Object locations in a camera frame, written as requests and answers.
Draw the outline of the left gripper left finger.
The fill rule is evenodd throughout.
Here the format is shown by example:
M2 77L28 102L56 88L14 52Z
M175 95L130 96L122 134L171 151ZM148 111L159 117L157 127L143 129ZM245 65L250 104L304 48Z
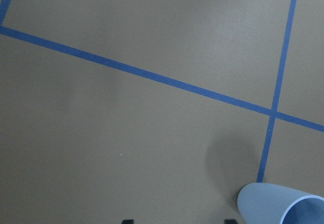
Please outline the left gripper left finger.
M121 224L133 224L133 220L132 219L125 219L121 222Z

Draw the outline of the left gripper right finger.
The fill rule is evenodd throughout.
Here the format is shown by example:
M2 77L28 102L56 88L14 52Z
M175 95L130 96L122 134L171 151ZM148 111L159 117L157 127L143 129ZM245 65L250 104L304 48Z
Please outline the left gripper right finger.
M235 224L235 219L225 219L224 224Z

